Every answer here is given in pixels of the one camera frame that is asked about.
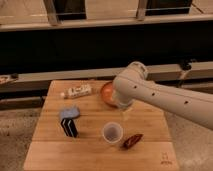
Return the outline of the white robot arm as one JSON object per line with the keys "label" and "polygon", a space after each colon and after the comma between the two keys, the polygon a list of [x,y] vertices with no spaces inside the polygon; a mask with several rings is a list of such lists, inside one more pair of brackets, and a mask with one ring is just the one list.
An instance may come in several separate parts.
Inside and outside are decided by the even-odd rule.
{"label": "white robot arm", "polygon": [[128,108],[139,100],[213,130],[213,95],[156,84],[147,80],[147,67],[130,63],[113,80],[113,100]]}

